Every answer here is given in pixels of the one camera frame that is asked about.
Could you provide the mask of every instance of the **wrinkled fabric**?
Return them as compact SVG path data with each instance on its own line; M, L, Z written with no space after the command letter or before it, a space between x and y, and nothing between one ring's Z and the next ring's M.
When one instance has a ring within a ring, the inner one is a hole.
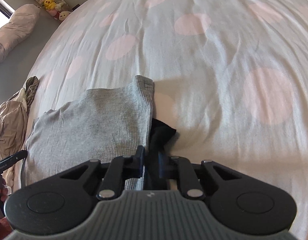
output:
M26 81L25 88L15 93L0 106L0 160L22 149L25 141L28 113L35 98L39 80L36 76ZM10 187L14 185L14 166L3 172Z
M21 150L27 127L27 110L22 102L7 101L0 105L0 160ZM6 184L14 185L13 167L3 172Z

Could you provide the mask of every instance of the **hand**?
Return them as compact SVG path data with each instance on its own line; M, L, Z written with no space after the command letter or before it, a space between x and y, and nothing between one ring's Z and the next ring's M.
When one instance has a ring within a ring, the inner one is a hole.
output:
M7 199L8 188L0 189L1 201L5 202Z

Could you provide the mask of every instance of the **metal rivet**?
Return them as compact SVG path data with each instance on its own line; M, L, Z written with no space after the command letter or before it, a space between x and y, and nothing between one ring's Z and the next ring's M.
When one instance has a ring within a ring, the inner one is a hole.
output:
M114 197L115 192L111 189L104 189L101 190L98 195L102 198L110 198L110 197Z
M197 188L193 188L187 191L187 195L190 197L201 197L203 194L203 191Z

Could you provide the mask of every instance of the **folded gray shirt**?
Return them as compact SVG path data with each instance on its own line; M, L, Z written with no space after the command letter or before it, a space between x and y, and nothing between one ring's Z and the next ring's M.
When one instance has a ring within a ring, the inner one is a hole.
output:
M126 87L89 89L33 123L22 185L32 184L90 159L111 162L148 146L153 112L153 81L136 76ZM139 188L130 180L127 188Z

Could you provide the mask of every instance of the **wall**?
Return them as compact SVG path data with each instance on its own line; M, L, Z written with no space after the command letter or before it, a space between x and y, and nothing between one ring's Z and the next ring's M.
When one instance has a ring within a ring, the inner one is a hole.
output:
M15 10L24 4L35 3L34 0L4 1ZM59 23L42 10L31 35L0 63L0 104L23 86L36 58L58 26Z

